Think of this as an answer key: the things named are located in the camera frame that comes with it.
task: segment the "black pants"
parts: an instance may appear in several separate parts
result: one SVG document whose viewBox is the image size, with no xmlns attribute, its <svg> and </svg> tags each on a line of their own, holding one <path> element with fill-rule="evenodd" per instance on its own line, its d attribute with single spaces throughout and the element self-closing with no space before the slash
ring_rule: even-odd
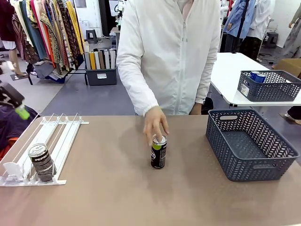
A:
<svg viewBox="0 0 301 226">
<path fill-rule="evenodd" d="M 236 37 L 233 35 L 227 34 L 226 44 L 225 44 L 225 53 L 231 53 L 232 51 L 238 52 L 242 41 L 243 41 L 242 39 L 238 39 L 237 46 L 234 49 Z"/>
<path fill-rule="evenodd" d="M 261 40 L 255 37 L 246 37 L 241 44 L 239 52 L 251 58 L 257 60 L 257 56 L 260 50 Z"/>
<path fill-rule="evenodd" d="M 301 120 L 301 106 L 294 106 L 287 113 L 295 120 Z"/>
</svg>

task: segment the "basket label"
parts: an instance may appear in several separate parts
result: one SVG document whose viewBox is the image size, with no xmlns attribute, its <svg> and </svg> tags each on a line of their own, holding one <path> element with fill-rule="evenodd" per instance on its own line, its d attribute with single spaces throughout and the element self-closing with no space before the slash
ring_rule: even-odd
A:
<svg viewBox="0 0 301 226">
<path fill-rule="evenodd" d="M 98 79 L 106 79 L 107 78 L 107 74 L 97 74 L 97 78 Z"/>
<path fill-rule="evenodd" d="M 244 94 L 246 97 L 248 96 L 249 91 L 250 91 L 250 89 L 249 89 L 245 84 L 243 84 L 243 85 L 241 86 L 241 92 L 242 92 L 242 94 Z"/>
</svg>

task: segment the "gray storage bin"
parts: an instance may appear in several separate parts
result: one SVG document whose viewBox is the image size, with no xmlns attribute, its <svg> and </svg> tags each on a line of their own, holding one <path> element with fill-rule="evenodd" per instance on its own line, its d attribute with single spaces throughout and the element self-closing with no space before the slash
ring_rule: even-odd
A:
<svg viewBox="0 0 301 226">
<path fill-rule="evenodd" d="M 101 70 L 86 70 L 90 86 L 116 85 L 116 68 Z"/>
<path fill-rule="evenodd" d="M 238 91 L 252 102 L 294 101 L 301 89 L 301 80 L 285 71 L 258 71 L 267 75 L 264 83 L 251 79 L 251 71 L 242 71 Z"/>
<path fill-rule="evenodd" d="M 209 111 L 206 137 L 231 181 L 278 180 L 299 157 L 255 110 Z"/>
</svg>

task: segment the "finger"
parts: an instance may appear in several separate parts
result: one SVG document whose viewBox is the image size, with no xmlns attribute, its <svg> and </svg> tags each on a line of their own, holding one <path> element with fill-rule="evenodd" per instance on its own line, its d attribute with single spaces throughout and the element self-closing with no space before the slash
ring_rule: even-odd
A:
<svg viewBox="0 0 301 226">
<path fill-rule="evenodd" d="M 148 146 L 151 146 L 151 144 L 152 144 L 151 127 L 152 127 L 151 124 L 148 123 L 144 126 L 144 130 L 143 130 L 146 135 Z"/>
<path fill-rule="evenodd" d="M 157 140 L 159 142 L 161 142 L 162 141 L 162 133 L 161 133 L 161 130 L 160 130 L 160 123 L 159 123 L 159 121 L 155 121 L 154 122 L 154 131 L 156 133 Z"/>
<path fill-rule="evenodd" d="M 166 117 L 163 117 L 161 119 L 161 123 L 162 123 L 164 131 L 166 132 L 167 135 L 169 135 L 169 126 L 168 126 Z"/>
</svg>

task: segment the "yellow book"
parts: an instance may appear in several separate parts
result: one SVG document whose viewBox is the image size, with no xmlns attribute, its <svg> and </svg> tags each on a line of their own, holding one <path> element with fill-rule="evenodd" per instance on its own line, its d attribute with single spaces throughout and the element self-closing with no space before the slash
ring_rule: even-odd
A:
<svg viewBox="0 0 301 226">
<path fill-rule="evenodd" d="M 90 63 L 91 63 L 91 69 L 96 70 L 96 64 L 95 64 L 95 55 L 94 52 L 90 52 Z"/>
</svg>

